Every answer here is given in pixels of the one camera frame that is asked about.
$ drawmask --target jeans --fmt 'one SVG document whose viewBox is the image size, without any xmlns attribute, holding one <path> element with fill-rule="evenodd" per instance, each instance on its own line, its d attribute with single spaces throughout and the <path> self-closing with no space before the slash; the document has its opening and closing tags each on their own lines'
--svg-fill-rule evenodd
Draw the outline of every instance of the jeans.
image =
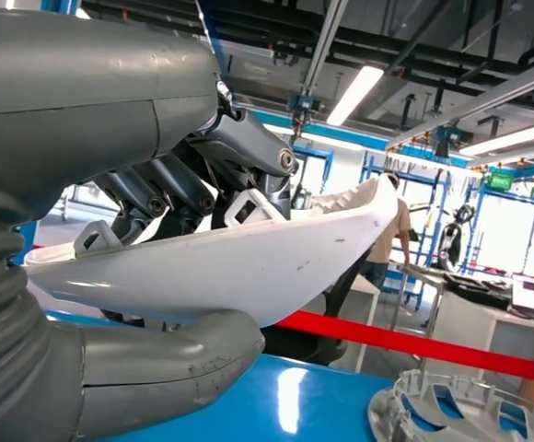
<svg viewBox="0 0 534 442">
<path fill-rule="evenodd" d="M 384 280 L 386 279 L 386 272 L 387 270 L 388 264 L 387 262 L 366 261 L 365 265 L 359 273 L 365 279 L 381 290 L 384 287 Z"/>
</svg>

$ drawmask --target black machine part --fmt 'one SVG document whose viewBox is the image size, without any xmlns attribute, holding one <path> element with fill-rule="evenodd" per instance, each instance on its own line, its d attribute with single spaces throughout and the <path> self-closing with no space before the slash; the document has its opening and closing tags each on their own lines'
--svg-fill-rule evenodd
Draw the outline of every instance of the black machine part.
<svg viewBox="0 0 534 442">
<path fill-rule="evenodd" d="M 132 244 L 159 216 L 162 216 L 161 227 L 151 240 L 193 233 L 204 216 L 224 215 L 215 211 L 214 197 L 200 177 L 214 185 L 220 198 L 228 192 L 229 201 L 233 192 L 258 188 L 290 219 L 293 152 L 248 110 L 234 109 L 229 93 L 221 81 L 216 83 L 221 105 L 215 121 L 190 134 L 181 149 L 95 179 L 120 207 L 113 229 L 122 244 Z M 196 153 L 184 153 L 183 145 Z"/>
<path fill-rule="evenodd" d="M 158 334 L 48 321 L 9 260 L 23 245 L 12 228 L 65 186 L 166 154 L 212 121 L 216 72 L 194 41 L 0 10 L 0 441 L 88 440 L 190 413 L 261 353 L 240 312 Z"/>
</svg>

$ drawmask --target white plastic part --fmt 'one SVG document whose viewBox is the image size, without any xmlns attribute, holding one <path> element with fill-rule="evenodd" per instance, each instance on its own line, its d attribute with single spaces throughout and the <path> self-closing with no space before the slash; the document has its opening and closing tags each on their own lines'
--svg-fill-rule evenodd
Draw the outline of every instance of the white plastic part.
<svg viewBox="0 0 534 442">
<path fill-rule="evenodd" d="M 67 262 L 52 262 L 64 250 L 37 249 L 26 262 L 32 282 L 61 300 L 175 322 L 233 308 L 263 327 L 334 283 L 398 208 L 384 176 L 325 200 L 326 207 L 318 203 L 297 220 L 243 223 Z"/>
<path fill-rule="evenodd" d="M 378 442 L 517 442 L 534 440 L 528 405 L 479 379 L 411 370 L 373 396 L 368 418 Z M 503 419 L 518 430 L 503 428 Z"/>
<path fill-rule="evenodd" d="M 255 205 L 249 216 L 242 223 L 236 219 L 236 215 L 245 207 L 247 203 Z M 228 207 L 224 214 L 224 223 L 227 227 L 239 226 L 240 224 L 256 223 L 258 221 L 265 221 L 273 219 L 276 222 L 285 222 L 285 219 L 277 211 L 273 205 L 267 201 L 265 196 L 257 189 L 250 189 L 241 192 L 230 207 Z"/>
</svg>

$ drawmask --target red barrier rope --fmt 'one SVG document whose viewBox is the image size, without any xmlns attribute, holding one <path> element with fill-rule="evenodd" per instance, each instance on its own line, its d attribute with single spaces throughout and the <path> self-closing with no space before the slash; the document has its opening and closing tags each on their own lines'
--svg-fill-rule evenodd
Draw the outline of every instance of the red barrier rope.
<svg viewBox="0 0 534 442">
<path fill-rule="evenodd" d="M 534 361 L 529 359 L 485 352 L 454 343 L 435 341 L 307 311 L 296 311 L 292 316 L 278 322 L 277 325 L 329 338 L 366 343 L 388 350 L 534 379 Z"/>
</svg>

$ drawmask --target blue table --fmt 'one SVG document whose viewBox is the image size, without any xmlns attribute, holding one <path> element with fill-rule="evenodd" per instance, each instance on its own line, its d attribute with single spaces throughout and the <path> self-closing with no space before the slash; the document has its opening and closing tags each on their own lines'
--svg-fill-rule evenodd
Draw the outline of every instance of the blue table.
<svg viewBox="0 0 534 442">
<path fill-rule="evenodd" d="M 48 312 L 52 319 L 102 320 Z M 203 410 L 105 442 L 373 441 L 367 405 L 391 381 L 261 355 L 219 400 Z"/>
</svg>

